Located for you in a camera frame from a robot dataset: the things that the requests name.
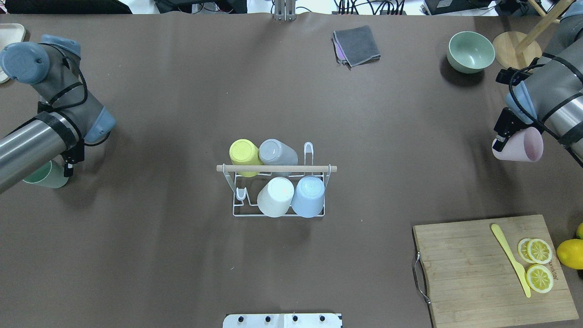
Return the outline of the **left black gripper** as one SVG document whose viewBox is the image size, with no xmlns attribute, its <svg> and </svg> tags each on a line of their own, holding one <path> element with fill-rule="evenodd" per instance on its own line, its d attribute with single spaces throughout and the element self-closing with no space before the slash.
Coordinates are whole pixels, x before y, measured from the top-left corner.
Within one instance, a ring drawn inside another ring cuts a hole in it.
<svg viewBox="0 0 583 328">
<path fill-rule="evenodd" d="M 64 160 L 64 177 L 72 177 L 74 165 L 85 160 L 85 141 L 78 141 L 71 149 L 62 152 Z"/>
</svg>

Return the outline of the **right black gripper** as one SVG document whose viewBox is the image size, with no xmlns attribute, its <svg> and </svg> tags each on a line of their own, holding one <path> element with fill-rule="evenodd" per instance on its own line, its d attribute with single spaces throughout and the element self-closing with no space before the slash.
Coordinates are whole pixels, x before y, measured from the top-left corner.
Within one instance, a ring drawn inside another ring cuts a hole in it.
<svg viewBox="0 0 583 328">
<path fill-rule="evenodd" d="M 519 131 L 519 118 L 510 108 L 503 108 L 494 125 L 497 137 L 494 139 L 494 151 L 502 152 L 507 140 Z"/>
</svg>

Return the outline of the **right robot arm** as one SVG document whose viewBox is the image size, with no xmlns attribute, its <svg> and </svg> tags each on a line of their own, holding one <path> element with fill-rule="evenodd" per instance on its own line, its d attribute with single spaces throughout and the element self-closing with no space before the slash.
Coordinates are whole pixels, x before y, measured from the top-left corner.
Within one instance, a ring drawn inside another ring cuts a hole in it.
<svg viewBox="0 0 583 328">
<path fill-rule="evenodd" d="M 548 133 L 582 164 L 582 2 L 571 4 L 541 57 L 523 69 L 502 69 L 496 78 L 508 87 L 494 131 L 499 160 L 537 162 Z"/>
</svg>

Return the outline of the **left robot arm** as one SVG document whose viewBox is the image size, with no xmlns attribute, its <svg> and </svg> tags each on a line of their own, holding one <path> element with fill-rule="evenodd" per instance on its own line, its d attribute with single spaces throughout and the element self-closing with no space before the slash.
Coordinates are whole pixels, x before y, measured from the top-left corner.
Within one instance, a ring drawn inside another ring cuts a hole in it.
<svg viewBox="0 0 583 328">
<path fill-rule="evenodd" d="M 1 191 L 46 171 L 38 184 L 59 188 L 85 147 L 108 139 L 115 118 L 90 92 L 80 69 L 81 46 L 71 39 L 43 35 L 40 43 L 4 46 L 1 68 L 10 79 L 38 94 L 36 115 L 1 140 Z"/>
</svg>

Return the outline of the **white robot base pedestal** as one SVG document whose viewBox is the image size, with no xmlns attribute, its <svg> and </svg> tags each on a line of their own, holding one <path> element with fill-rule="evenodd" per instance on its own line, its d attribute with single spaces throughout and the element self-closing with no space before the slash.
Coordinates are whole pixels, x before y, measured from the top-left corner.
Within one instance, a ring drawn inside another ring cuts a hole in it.
<svg viewBox="0 0 583 328">
<path fill-rule="evenodd" d="M 223 328 L 343 328 L 336 313 L 255 313 L 227 315 Z"/>
</svg>

